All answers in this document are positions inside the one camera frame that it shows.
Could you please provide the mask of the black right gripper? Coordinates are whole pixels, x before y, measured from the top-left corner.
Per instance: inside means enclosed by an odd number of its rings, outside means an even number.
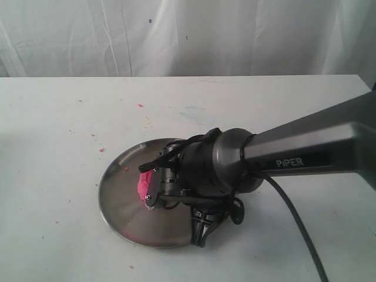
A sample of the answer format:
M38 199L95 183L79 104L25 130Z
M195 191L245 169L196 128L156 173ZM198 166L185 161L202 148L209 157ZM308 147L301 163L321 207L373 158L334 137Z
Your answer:
M204 247L226 215L226 185L215 171L213 150L218 137L173 139L158 157L157 206L190 207L190 244Z

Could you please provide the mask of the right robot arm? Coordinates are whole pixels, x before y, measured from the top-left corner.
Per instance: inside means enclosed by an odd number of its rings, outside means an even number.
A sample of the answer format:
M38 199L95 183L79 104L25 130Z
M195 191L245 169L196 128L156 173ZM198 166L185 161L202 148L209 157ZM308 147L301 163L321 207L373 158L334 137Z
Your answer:
M375 92L262 133L221 131L169 143L157 198L189 209L168 231L168 246L203 247L225 219L240 224L240 194L276 176L357 173L375 185Z

